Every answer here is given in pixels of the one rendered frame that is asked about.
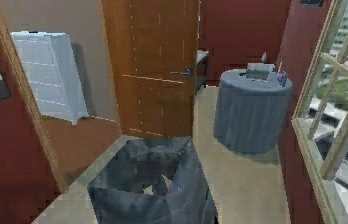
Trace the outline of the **brown wooden room door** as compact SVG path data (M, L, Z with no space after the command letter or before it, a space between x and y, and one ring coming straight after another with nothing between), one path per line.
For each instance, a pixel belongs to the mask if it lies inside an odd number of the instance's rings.
M101 3L121 132L192 135L199 0Z

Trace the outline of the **grey round covered table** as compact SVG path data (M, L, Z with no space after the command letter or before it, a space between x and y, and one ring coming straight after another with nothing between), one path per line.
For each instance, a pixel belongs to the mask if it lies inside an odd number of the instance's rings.
M267 80L242 73L243 69L232 69L221 74L213 135L231 151L263 154L276 146L293 83L287 78L281 84L276 72Z

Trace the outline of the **dark grey bag-lined bin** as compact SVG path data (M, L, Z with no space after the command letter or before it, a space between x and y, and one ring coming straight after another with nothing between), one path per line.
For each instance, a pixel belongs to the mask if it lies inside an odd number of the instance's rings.
M127 141L87 190L98 224L219 224L189 136Z

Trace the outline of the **purple small bottle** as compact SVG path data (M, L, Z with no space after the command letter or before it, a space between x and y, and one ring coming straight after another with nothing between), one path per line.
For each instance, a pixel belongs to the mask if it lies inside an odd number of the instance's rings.
M283 62L280 62L278 70L277 70L277 76L276 79L279 82L279 85L284 87L287 82L287 74L285 71L282 70L282 64Z

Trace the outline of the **white chest of drawers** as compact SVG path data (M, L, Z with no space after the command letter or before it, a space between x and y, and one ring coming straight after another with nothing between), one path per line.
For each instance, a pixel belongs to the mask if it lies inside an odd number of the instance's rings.
M72 125L88 117L70 36L20 31L11 37L40 113Z

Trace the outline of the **wooden framed window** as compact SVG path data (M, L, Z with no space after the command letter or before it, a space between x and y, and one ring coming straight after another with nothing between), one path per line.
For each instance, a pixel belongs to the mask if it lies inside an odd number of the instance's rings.
M324 224L348 224L348 0L331 0L292 125Z

